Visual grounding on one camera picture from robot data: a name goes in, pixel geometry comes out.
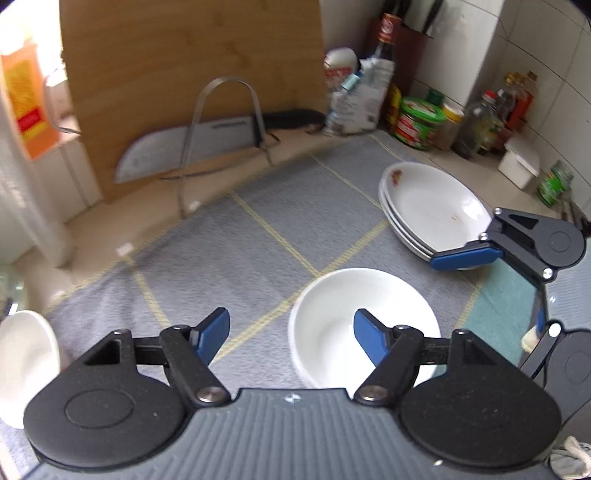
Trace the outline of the beige gloved left hand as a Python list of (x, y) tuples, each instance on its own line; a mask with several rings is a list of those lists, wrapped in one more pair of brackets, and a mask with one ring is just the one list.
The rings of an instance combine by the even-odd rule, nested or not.
[(589, 479), (591, 476), (591, 446), (574, 436), (552, 450), (549, 459), (552, 471), (563, 480)]

